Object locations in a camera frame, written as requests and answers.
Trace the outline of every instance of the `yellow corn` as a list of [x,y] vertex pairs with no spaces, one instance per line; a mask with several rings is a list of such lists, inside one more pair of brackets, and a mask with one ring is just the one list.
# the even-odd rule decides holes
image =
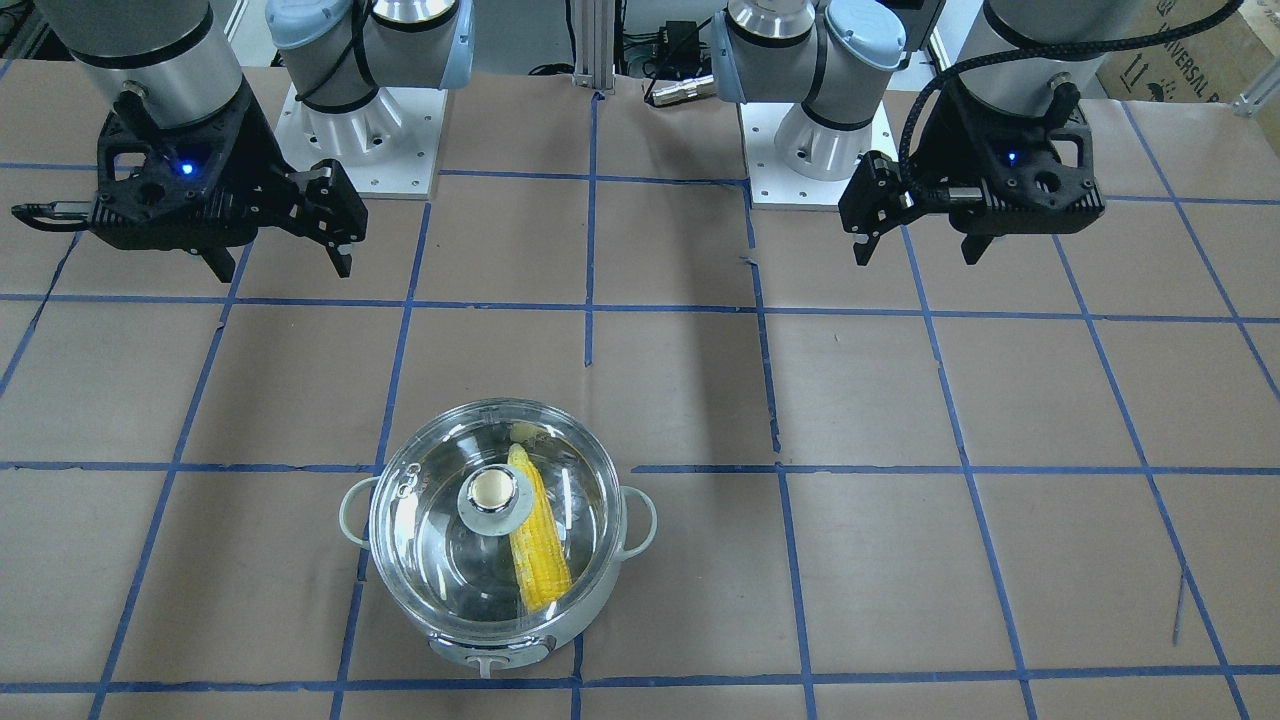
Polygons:
[[534,511],[511,533],[511,557],[516,562],[520,598],[529,612],[538,612],[567,593],[572,580],[541,473],[518,442],[507,451],[507,464],[534,483]]

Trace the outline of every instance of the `glass lid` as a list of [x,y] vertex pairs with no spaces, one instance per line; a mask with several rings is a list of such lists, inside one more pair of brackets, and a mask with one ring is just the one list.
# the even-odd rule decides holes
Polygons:
[[590,591],[620,543],[617,474],[566,413],[527,400],[451,410],[374,492],[374,561],[399,603],[456,639],[524,634]]

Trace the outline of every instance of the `blue tape line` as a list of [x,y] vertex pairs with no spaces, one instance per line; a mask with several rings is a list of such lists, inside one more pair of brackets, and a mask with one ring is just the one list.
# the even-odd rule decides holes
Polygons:
[[[1119,202],[1172,202],[1172,197],[1152,197],[1147,195],[1108,195],[1107,200]],[[1245,200],[1243,197],[1179,197],[1180,202],[1194,205],[1280,205],[1280,200]]]
[[152,683],[120,682],[108,687],[108,694],[118,693],[296,693],[330,692],[332,680],[284,680],[279,683]]
[[595,355],[595,205],[599,177],[596,176],[599,163],[599,131],[600,131],[600,100],[604,94],[591,94],[591,136],[589,176],[586,186],[586,313],[582,318],[582,366],[590,368]]
[[755,223],[751,222],[751,186],[742,183],[742,211],[746,217],[746,249],[755,250]]
[[588,179],[588,176],[579,173],[525,173],[520,170],[440,170],[440,174],[467,178]]
[[572,678],[577,682],[582,682],[582,661],[586,659],[586,642],[582,639],[582,633],[579,633],[573,638],[573,671]]
[[69,163],[0,163],[0,170],[74,170],[96,173],[97,165],[76,165]]
[[88,711],[88,720],[99,720],[99,716],[102,712],[102,702],[106,700],[108,684],[111,682],[111,675],[115,674],[115,664],[120,659],[120,650],[124,647],[124,635],[129,630],[129,621],[133,619],[133,609],[138,602],[138,593],[142,591],[142,580],[146,578],[147,565],[151,562],[151,551],[155,550],[156,536],[160,533],[160,521],[164,518],[165,506],[169,502],[169,493],[173,491],[174,478],[178,475],[177,466],[182,461],[183,451],[187,448],[187,439],[191,437],[191,428],[196,421],[196,411],[200,409],[200,400],[205,393],[205,387],[209,384],[209,375],[214,369],[214,357],[218,355],[218,347],[223,342],[227,320],[230,316],[232,307],[234,306],[233,300],[236,297],[236,292],[239,290],[241,281],[244,279],[244,268],[248,265],[252,250],[253,246],[248,245],[244,247],[244,252],[241,254],[236,274],[232,277],[232,284],[227,291],[223,311],[218,318],[218,327],[214,328],[214,337],[209,342],[209,352],[205,354],[205,364],[200,369],[200,378],[196,380],[196,388],[191,393],[191,402],[187,405],[187,416],[182,421],[182,429],[178,433],[178,442],[173,448],[173,459],[170,460],[172,466],[165,474],[164,484],[160,487],[160,497],[156,500],[155,511],[151,514],[151,524],[147,528],[146,541],[142,543],[142,555],[138,557],[138,565],[133,573],[133,582],[129,584],[129,593],[124,600],[124,609],[120,611],[120,621],[115,628],[115,637],[111,639],[111,650],[108,652],[106,664],[102,666],[102,678],[99,680],[97,692],[93,693],[93,703]]
[[1201,261],[1204,263],[1204,269],[1208,270],[1210,277],[1213,279],[1213,287],[1216,287],[1219,295],[1222,296],[1222,302],[1226,304],[1226,310],[1235,320],[1235,325],[1240,331],[1240,336],[1244,337],[1244,343],[1249,346],[1249,352],[1253,355],[1253,360],[1258,364],[1258,369],[1262,370],[1262,377],[1266,378],[1267,386],[1271,387],[1271,395],[1280,401],[1280,387],[1276,386],[1276,380],[1271,375],[1271,370],[1267,369],[1266,361],[1262,360],[1262,354],[1258,352],[1258,346],[1253,343],[1253,337],[1249,334],[1249,329],[1240,322],[1240,314],[1235,310],[1235,304],[1231,302],[1231,296],[1228,295],[1226,286],[1222,284],[1222,279],[1217,275],[1217,270],[1213,269],[1213,263],[1210,261],[1208,252],[1204,251],[1204,245],[1201,243],[1199,236],[1196,234],[1196,228],[1192,227],[1192,220],[1187,217],[1187,209],[1183,208],[1178,195],[1174,192],[1174,186],[1169,183],[1165,170],[1160,167],[1160,161],[1156,160],[1156,154],[1151,150],[1151,145],[1147,142],[1147,137],[1142,133],[1142,128],[1138,127],[1138,120],[1133,117],[1129,106],[1124,104],[1120,106],[1124,109],[1125,117],[1129,118],[1129,124],[1133,126],[1133,131],[1138,135],[1138,141],[1142,142],[1142,149],[1147,152],[1147,159],[1151,160],[1151,165],[1156,169],[1156,174],[1160,176],[1160,182],[1165,186],[1165,191],[1169,193],[1169,197],[1172,199],[1174,208],[1178,210],[1178,217],[1181,218],[1183,227],[1187,228],[1187,234],[1190,236],[1192,243],[1196,246],[1196,252],[1199,254]]
[[1009,632],[1009,646],[1014,656],[1014,667],[1018,670],[1018,684],[1023,691],[1023,703],[1027,706],[1027,717],[1037,720],[1036,700],[1032,697],[1030,682],[1027,679],[1027,661],[1023,657],[1021,641],[1018,638],[1018,625],[1014,621],[1014,607],[1009,601],[1009,591],[1005,588],[1004,573],[1000,569],[1000,559],[996,556],[996,543],[991,537],[991,528],[987,525],[987,512],[982,506],[982,495],[978,492],[978,482],[974,479],[973,468],[969,465],[969,454],[965,450],[964,432],[960,428],[960,416],[956,411],[955,397],[951,393],[951,382],[947,378],[946,365],[942,361],[942,347],[938,345],[938,332],[933,324],[933,313],[929,309],[929,300],[924,292],[924,275],[920,273],[920,264],[915,256],[915,247],[911,243],[911,233],[902,228],[902,243],[906,247],[906,258],[911,265],[911,275],[915,279],[915,292],[920,299],[920,310],[924,314],[924,329],[929,336],[929,345],[933,348],[933,359],[938,364],[938,382],[942,386],[942,398],[947,406],[947,416],[951,420],[951,433],[955,437],[956,451],[960,454],[960,465],[964,470],[965,484],[969,488],[969,500],[973,503],[974,516],[978,520],[978,530],[982,534],[982,544],[987,551],[987,562],[991,565],[991,577],[996,583],[996,596],[1000,600],[1000,611],[1005,616],[1005,629]]
[[342,701],[346,694],[347,675],[351,671],[351,651],[356,646],[356,621],[360,619],[360,601],[364,594],[365,583],[357,580],[351,585],[351,610],[347,611],[347,629],[342,635],[342,656],[338,660],[338,679],[334,682],[333,702],[329,705],[329,720],[342,717]]
[[[1129,113],[1128,108],[1124,110],[1125,113]],[[1226,678],[1226,684],[1231,691],[1231,698],[1235,701],[1235,707],[1240,712],[1240,719],[1249,720],[1249,712],[1244,707],[1244,698],[1240,696],[1240,688],[1235,682],[1235,676],[1231,675],[1231,671],[1228,667],[1226,652],[1222,650],[1222,643],[1217,637],[1217,630],[1213,628],[1212,619],[1210,619],[1208,607],[1204,605],[1204,597],[1201,594],[1199,584],[1196,582],[1190,565],[1187,562],[1187,555],[1183,552],[1183,543],[1178,539],[1178,532],[1174,529],[1172,516],[1170,516],[1169,509],[1165,506],[1165,498],[1160,492],[1160,486],[1156,484],[1155,473],[1149,471],[1151,464],[1147,461],[1147,451],[1142,446],[1142,438],[1138,434],[1138,425],[1134,423],[1133,415],[1129,413],[1129,405],[1125,402],[1124,395],[1120,392],[1120,383],[1116,380],[1116,374],[1111,368],[1106,347],[1102,345],[1102,336],[1098,334],[1097,325],[1093,319],[1089,318],[1088,304],[1084,301],[1084,293],[1080,292],[1080,286],[1075,281],[1075,273],[1071,270],[1071,264],[1066,259],[1066,250],[1064,250],[1061,240],[1059,240],[1056,234],[1051,237],[1053,240],[1053,247],[1057,250],[1057,256],[1062,261],[1062,269],[1066,272],[1066,279],[1071,284],[1071,292],[1075,293],[1075,301],[1080,306],[1080,313],[1085,316],[1084,323],[1089,329],[1089,337],[1093,340],[1093,347],[1098,354],[1098,361],[1102,363],[1102,372],[1106,374],[1107,384],[1111,386],[1111,393],[1115,396],[1116,406],[1120,409],[1120,416],[1124,419],[1125,430],[1129,433],[1129,438],[1133,442],[1134,452],[1138,454],[1138,461],[1142,462],[1143,468],[1148,470],[1144,473],[1147,486],[1156,501],[1156,509],[1160,511],[1160,519],[1165,524],[1165,532],[1169,534],[1169,541],[1174,546],[1174,553],[1178,555],[1178,565],[1181,568],[1184,578],[1187,579],[1187,588],[1190,591],[1192,598],[1196,601],[1201,621],[1204,623],[1204,630],[1208,634],[1210,643],[1213,646],[1213,653],[1217,656],[1219,667]]]
[[[431,204],[422,205],[422,219],[417,225],[417,245],[413,249],[413,264],[410,268],[408,287],[404,291],[403,307],[401,313],[401,327],[396,340],[396,356],[392,360],[390,379],[387,383],[387,405],[383,410],[383,427],[378,433],[378,450],[375,462],[379,466],[387,462],[387,446],[390,442],[392,423],[396,418],[396,398],[399,395],[401,372],[404,366],[404,350],[408,346],[408,331],[413,319],[413,299],[417,295],[419,275],[422,270],[422,258],[426,254],[426,238],[431,227]],[[364,537],[369,537],[369,527],[364,530]],[[356,647],[356,625],[360,620],[360,606],[365,593],[365,580],[369,577],[369,551],[361,548],[356,560],[356,582],[351,589],[351,606],[347,609],[347,629],[342,638],[342,653],[338,660],[337,687],[333,691],[333,701],[329,705],[330,720],[342,716],[342,703],[346,697],[344,687],[351,673],[351,655]]]
[[[45,296],[33,292],[0,293],[0,302],[33,302],[44,300]],[[138,302],[138,304],[196,304],[219,305],[225,299],[216,296],[164,296],[164,295],[68,295],[52,293],[49,302]],[[237,297],[236,305],[275,305],[275,306],[320,306],[320,307],[401,307],[399,300],[369,300],[369,299],[316,299],[316,297]],[[547,311],[584,311],[586,304],[580,302],[504,302],[483,300],[415,300],[413,307],[424,309],[466,309],[466,310],[547,310]],[[591,305],[596,313],[721,313],[721,314],[751,314],[754,306],[746,305],[641,305],[641,304],[599,304]],[[1078,313],[1015,313],[1000,310],[931,310],[934,318],[968,318],[968,319],[1019,319],[1019,320],[1082,320],[1084,315]],[[920,310],[905,307],[771,307],[765,306],[768,315],[856,315],[856,316],[891,316],[891,318],[920,318]],[[1265,316],[1213,316],[1213,315],[1124,315],[1124,314],[1091,314],[1094,320],[1107,320],[1116,323],[1220,323],[1220,324],[1280,324],[1280,318]]]
[[[1234,675],[1280,675],[1280,665],[1231,665]],[[1178,678],[1219,676],[1217,665],[1139,665],[1128,667],[1048,667],[1028,670],[1030,680],[1091,679],[1091,678]],[[815,673],[814,685],[873,685],[918,683],[988,683],[1018,680],[1014,670],[945,670],[918,673]],[[466,691],[466,689],[573,689],[573,688],[663,688],[663,687],[741,687],[741,685],[799,685],[804,680],[797,674],[772,675],[685,675],[685,676],[617,676],[579,682],[576,678],[479,678],[447,679],[378,679],[351,680],[346,691]],[[97,683],[0,683],[0,694],[83,694],[91,693]],[[282,680],[274,683],[225,683],[192,680],[186,683],[113,682],[108,694],[127,693],[275,693],[275,692],[333,692],[334,680]]]
[[306,305],[321,307],[402,307],[402,300],[321,300],[319,297],[241,297],[237,305]]
[[1192,675],[1221,675],[1216,665],[1157,665],[1146,667],[1053,667],[1030,670],[1033,680],[1080,680],[1088,678],[1183,678]]
[[635,176],[596,176],[596,177],[600,182],[746,187],[745,179],[733,179],[733,178],[645,178]]
[[[746,225],[751,227],[748,217]],[[769,407],[769,437],[773,441],[773,452],[782,451],[782,433],[778,429],[778,404],[773,393],[773,360],[769,356],[769,328],[764,314],[764,288],[760,286],[760,266],[754,261],[751,266],[751,288],[755,292],[755,327],[760,334],[760,361],[764,365],[764,401]]]
[[0,375],[0,397],[4,397],[5,391],[9,389],[9,382],[13,380],[14,373],[18,372],[18,364],[22,363],[22,356],[27,352],[27,346],[31,345],[31,338],[36,334],[36,327],[40,325],[40,318],[45,314],[45,307],[49,306],[49,296],[54,293],[58,281],[63,277],[67,260],[70,259],[72,251],[79,245],[81,237],[81,233],[72,236],[72,241],[67,245],[67,252],[63,254],[63,259],[54,268],[54,277],[49,281],[49,290],[45,291],[40,306],[36,307],[36,313],[32,314],[31,320],[27,323],[27,329],[22,333],[22,340],[18,341],[18,347],[14,348],[13,357],[9,359],[4,375]]
[[383,410],[383,428],[378,436],[378,452],[375,462],[387,462],[387,445],[390,442],[392,420],[396,414],[396,396],[399,393],[399,377],[404,366],[404,350],[408,345],[408,328],[413,315],[413,296],[417,293],[417,277],[422,269],[422,256],[426,254],[426,236],[430,232],[431,204],[422,206],[422,219],[417,225],[417,247],[413,250],[413,265],[410,268],[408,290],[404,300],[399,304],[403,307],[401,314],[399,334],[396,340],[396,356],[392,360],[392,374],[387,387],[387,406]]
[[[593,114],[594,114],[595,96],[593,96]],[[598,137],[598,124],[593,126],[591,137]],[[462,170],[462,169],[443,169],[442,176],[456,176],[456,177],[471,177],[471,178],[518,178],[518,179],[566,179],[566,181],[579,181],[588,182],[595,178],[599,182],[617,182],[617,183],[643,183],[643,184],[719,184],[728,187],[742,187],[746,184],[745,179],[741,178],[653,178],[643,176],[605,176],[595,172],[595,165],[591,165],[591,172],[588,174],[581,173],[531,173],[524,170]]]
[[796,615],[796,643],[800,651],[800,683],[808,720],[818,720],[818,700],[813,692],[813,666],[809,662],[809,621],[804,612],[804,588],[800,584],[800,553],[796,551],[795,516],[791,512],[791,488],[787,474],[777,471],[778,501],[782,505],[782,534],[787,541],[787,568],[791,573],[791,605]]
[[484,302],[449,300],[415,300],[413,307],[425,307],[428,310],[586,310],[586,305],[579,302]]
[[[118,462],[82,460],[0,460],[0,470],[65,471],[87,470],[106,473],[154,473],[169,469],[179,473],[316,473],[344,475],[376,475],[383,471],[378,464],[360,465],[294,465],[294,464],[218,464],[218,462]],[[970,465],[977,475],[1228,475],[1228,477],[1280,477],[1280,468],[1224,468],[1156,465],[1151,468],[1124,465]],[[791,475],[828,473],[836,475],[959,475],[960,465],[636,465],[631,473],[639,475],[768,475],[785,470]]]

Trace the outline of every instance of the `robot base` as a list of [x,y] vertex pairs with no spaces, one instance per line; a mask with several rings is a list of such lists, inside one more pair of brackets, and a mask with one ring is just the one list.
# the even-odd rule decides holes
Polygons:
[[[361,197],[430,200],[435,190],[448,91],[417,87],[389,87],[384,91],[398,104],[408,132],[397,138],[393,146],[384,146],[383,150],[388,152],[351,158],[349,164],[348,159],[337,159],[343,163]],[[310,142],[298,111],[302,104],[293,99],[294,95],[297,90],[289,86],[284,109],[275,124],[275,140],[280,143],[287,163],[294,168],[310,168],[330,154]]]
[[[774,147],[773,136],[791,105],[791,102],[739,105],[746,169],[751,177],[751,205],[776,210],[835,210],[840,205],[845,187],[849,186],[849,178],[826,182],[801,176],[787,167]],[[888,129],[884,105],[876,109],[872,138],[874,142],[867,150],[879,150],[890,158],[897,158],[897,146]]]

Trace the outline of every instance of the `light blue cap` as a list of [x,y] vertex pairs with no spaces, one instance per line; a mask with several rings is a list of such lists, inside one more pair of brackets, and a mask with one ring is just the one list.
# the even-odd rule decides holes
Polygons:
[[329,32],[349,12],[349,0],[270,0],[266,27],[278,49],[293,50]]
[[882,70],[896,70],[906,47],[906,28],[893,10],[876,0],[831,0],[831,35],[858,59]]

